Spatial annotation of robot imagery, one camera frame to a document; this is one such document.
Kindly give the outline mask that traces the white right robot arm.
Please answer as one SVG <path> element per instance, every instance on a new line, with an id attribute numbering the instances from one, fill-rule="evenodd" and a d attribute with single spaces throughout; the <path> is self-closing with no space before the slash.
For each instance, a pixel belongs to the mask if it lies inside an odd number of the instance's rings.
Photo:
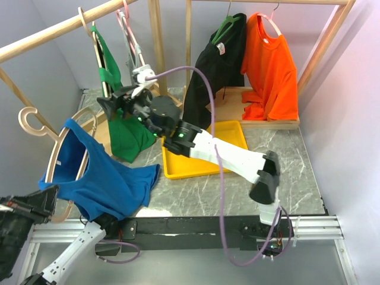
<path id="1" fill-rule="evenodd" d="M 153 96 L 150 90 L 122 87 L 109 97 L 97 98 L 108 119 L 118 112 L 133 116 L 152 134 L 164 139 L 171 153 L 200 159 L 245 178 L 252 184 L 249 196 L 259 205 L 261 232 L 274 236 L 281 229 L 279 221 L 280 163 L 273 151 L 259 153 L 214 138 L 209 132 L 180 118 L 181 110 L 169 96 Z"/>

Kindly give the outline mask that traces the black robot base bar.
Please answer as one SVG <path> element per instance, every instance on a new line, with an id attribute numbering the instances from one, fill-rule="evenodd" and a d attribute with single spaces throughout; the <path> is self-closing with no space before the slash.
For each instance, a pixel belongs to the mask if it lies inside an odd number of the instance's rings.
<path id="1" fill-rule="evenodd" d="M 227 216 L 224 226 L 228 248 L 243 251 L 255 251 L 257 240 L 263 242 L 270 230 L 258 216 Z M 219 218 L 212 216 L 126 218 L 112 238 L 133 243 L 143 251 L 223 247 Z"/>

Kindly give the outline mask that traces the blue tank top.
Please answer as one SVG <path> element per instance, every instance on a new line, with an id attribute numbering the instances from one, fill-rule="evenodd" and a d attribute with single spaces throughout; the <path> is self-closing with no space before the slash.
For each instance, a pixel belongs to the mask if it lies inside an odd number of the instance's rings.
<path id="1" fill-rule="evenodd" d="M 73 119 L 67 119 L 64 126 L 69 133 L 52 182 L 59 186 L 59 199 L 73 201 L 89 221 L 104 213 L 123 220 L 149 205 L 159 164 L 130 168 L 112 159 Z"/>

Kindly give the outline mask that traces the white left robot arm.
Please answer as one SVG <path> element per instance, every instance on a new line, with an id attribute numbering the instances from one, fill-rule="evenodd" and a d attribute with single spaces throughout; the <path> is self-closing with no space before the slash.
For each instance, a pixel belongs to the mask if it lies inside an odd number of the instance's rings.
<path id="1" fill-rule="evenodd" d="M 32 226 L 53 220 L 59 186 L 25 196 L 1 198 L 1 280 L 12 276 L 12 270 L 29 236 Z M 80 257 L 95 248 L 103 238 L 117 235 L 116 217 L 103 213 L 87 222 L 77 238 L 41 273 L 26 278 L 23 284 L 63 284 Z"/>

